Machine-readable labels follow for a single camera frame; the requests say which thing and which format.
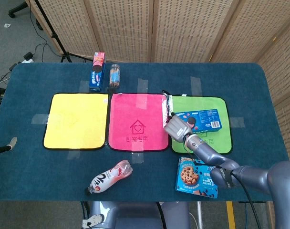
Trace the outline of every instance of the green towel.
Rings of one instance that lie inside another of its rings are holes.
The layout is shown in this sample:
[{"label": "green towel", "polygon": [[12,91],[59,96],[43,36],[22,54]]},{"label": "green towel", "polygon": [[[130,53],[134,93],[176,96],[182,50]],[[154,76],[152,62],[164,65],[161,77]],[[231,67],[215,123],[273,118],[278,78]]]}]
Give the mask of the green towel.
[{"label": "green towel", "polygon": [[[199,111],[217,109],[221,120],[222,128],[216,132],[198,133],[206,143],[220,154],[228,153],[232,148],[230,125],[226,103],[216,97],[189,97],[173,96],[173,111]],[[186,153],[183,143],[172,139],[172,149],[177,153]]]}]

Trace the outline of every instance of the small bottle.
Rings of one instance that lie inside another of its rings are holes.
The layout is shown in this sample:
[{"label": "small bottle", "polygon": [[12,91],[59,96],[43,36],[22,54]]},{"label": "small bottle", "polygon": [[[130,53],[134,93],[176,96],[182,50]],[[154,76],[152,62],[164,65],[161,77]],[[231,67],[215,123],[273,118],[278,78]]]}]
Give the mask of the small bottle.
[{"label": "small bottle", "polygon": [[86,194],[104,192],[117,181],[128,177],[132,174],[132,171],[131,165],[127,160],[120,161],[113,168],[94,177],[89,187],[85,190]]},{"label": "small bottle", "polygon": [[120,66],[116,63],[112,64],[110,69],[109,87],[120,86],[120,74]]}]

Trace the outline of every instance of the floor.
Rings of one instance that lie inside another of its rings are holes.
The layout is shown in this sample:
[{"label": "floor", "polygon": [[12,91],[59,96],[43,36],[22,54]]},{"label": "floor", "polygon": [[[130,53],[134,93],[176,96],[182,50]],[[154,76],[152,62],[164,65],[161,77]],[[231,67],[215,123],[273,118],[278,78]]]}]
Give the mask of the floor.
[{"label": "floor", "polygon": [[[29,8],[16,13],[16,18],[8,16],[8,10],[16,7],[20,1],[0,0],[0,78],[7,73],[9,68],[18,61],[23,61],[27,52],[34,53],[38,44],[44,40],[37,36],[30,21]],[[49,44],[44,32],[38,30]],[[41,62],[43,45],[38,46],[33,57],[35,62]],[[43,61],[59,62],[60,57],[53,54],[49,47],[45,47]],[[81,59],[72,57],[73,62],[82,62]],[[263,229],[270,228],[267,205],[265,203],[255,204],[261,226]],[[235,225],[237,229],[245,228],[245,205],[233,203]],[[190,212],[196,217],[196,204],[190,203]],[[256,228],[256,223],[247,205],[248,229]],[[205,229],[227,229],[229,228],[227,207],[225,202],[203,202],[202,203],[203,225]],[[82,223],[82,209],[79,202],[33,202],[33,201],[6,201],[0,202],[0,229],[76,229]],[[195,229],[195,223],[191,218],[191,228]]]}]

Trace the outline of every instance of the snack box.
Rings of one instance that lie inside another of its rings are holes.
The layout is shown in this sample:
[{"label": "snack box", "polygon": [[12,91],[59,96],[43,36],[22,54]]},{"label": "snack box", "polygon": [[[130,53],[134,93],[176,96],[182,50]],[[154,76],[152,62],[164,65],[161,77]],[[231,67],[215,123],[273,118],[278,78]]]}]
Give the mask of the snack box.
[{"label": "snack box", "polygon": [[89,81],[90,91],[101,91],[104,79],[105,65],[105,53],[96,52],[93,58],[93,65]]},{"label": "snack box", "polygon": [[175,114],[187,122],[194,133],[214,132],[222,128],[217,109],[176,112]]},{"label": "snack box", "polygon": [[210,198],[217,198],[217,185],[211,179],[210,171],[215,167],[205,166],[203,161],[195,160],[195,165],[189,157],[180,157],[176,179],[176,190],[200,195]]}]

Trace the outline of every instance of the cable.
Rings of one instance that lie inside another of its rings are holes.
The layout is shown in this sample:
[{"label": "cable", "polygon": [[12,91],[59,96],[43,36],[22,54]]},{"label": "cable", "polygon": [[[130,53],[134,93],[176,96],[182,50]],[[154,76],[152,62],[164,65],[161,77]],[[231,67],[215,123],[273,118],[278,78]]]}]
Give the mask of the cable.
[{"label": "cable", "polygon": [[7,77],[6,77],[9,73],[10,73],[10,71],[7,72],[5,75],[1,76],[0,83],[3,83],[3,82],[5,82],[5,81],[7,81],[7,80],[10,79],[10,78],[7,78]]},{"label": "cable", "polygon": [[[41,43],[41,44],[37,44],[37,45],[36,45],[34,55],[36,54],[37,47],[40,46],[40,45],[43,45],[43,44],[45,44],[45,43]],[[46,44],[46,45],[49,47],[49,49],[51,50],[51,52],[52,52],[54,55],[56,55],[56,56],[58,56],[58,57],[62,57],[62,56],[58,55],[57,53],[55,53],[49,44]]]},{"label": "cable", "polygon": [[160,205],[159,202],[156,202],[156,205],[158,206],[158,209],[159,209],[159,212],[160,212],[161,221],[162,221],[162,224],[163,224],[163,229],[167,229],[166,222],[165,222],[165,218],[164,218],[164,214],[163,214],[163,210],[161,208],[161,205]]},{"label": "cable", "polygon": [[198,229],[198,224],[197,224],[197,221],[196,221],[196,219],[195,219],[195,217],[193,216],[193,214],[192,213],[189,213],[192,217],[193,217],[193,219],[194,219],[194,222],[195,222],[195,224],[196,224],[196,228]]},{"label": "cable", "polygon": [[245,223],[245,229],[248,227],[248,211],[247,211],[247,204],[245,203],[245,213],[246,213],[246,223]]},{"label": "cable", "polygon": [[88,226],[90,229],[92,229],[92,227],[90,227],[90,225],[91,225],[91,223],[88,222],[88,223],[87,223],[87,226]]},{"label": "cable", "polygon": [[[35,27],[35,25],[34,25],[34,23],[32,21],[32,18],[31,18],[31,0],[29,0],[29,6],[30,6],[30,20],[31,20],[32,26],[34,27],[34,29],[36,31],[36,34],[45,41],[45,44],[44,44],[44,46],[45,46],[48,43],[48,41],[38,34],[38,32],[36,30],[36,27]],[[42,50],[42,57],[41,57],[42,63],[43,63],[43,54],[44,54],[44,47],[43,47],[43,50]]]},{"label": "cable", "polygon": [[245,191],[245,193],[246,193],[246,196],[247,196],[247,198],[248,198],[248,200],[249,200],[249,203],[250,203],[250,205],[251,205],[251,208],[252,208],[252,211],[253,211],[253,214],[254,214],[254,217],[255,217],[255,220],[256,220],[256,224],[258,225],[258,229],[261,229],[261,226],[260,226],[260,223],[259,223],[259,218],[258,218],[258,215],[257,215],[257,213],[256,213],[256,210],[255,210],[255,207],[254,207],[254,205],[253,205],[253,202],[252,202],[252,200],[251,200],[251,197],[250,197],[250,195],[249,195],[249,192],[247,191],[247,189],[246,189],[246,187],[245,187],[245,185],[242,183],[242,181],[240,180],[240,178],[237,176],[237,175],[235,175],[234,173],[233,173],[233,171],[231,171],[231,175],[240,183],[240,185],[242,186],[242,188],[244,189],[244,191]]},{"label": "cable", "polygon": [[87,211],[87,217],[89,218],[90,217],[90,209],[88,208],[88,205],[87,205],[87,202],[83,202],[83,205],[84,207],[86,208],[86,211]]},{"label": "cable", "polygon": [[85,216],[85,214],[84,214],[84,209],[83,209],[83,219],[86,219],[86,216]]}]

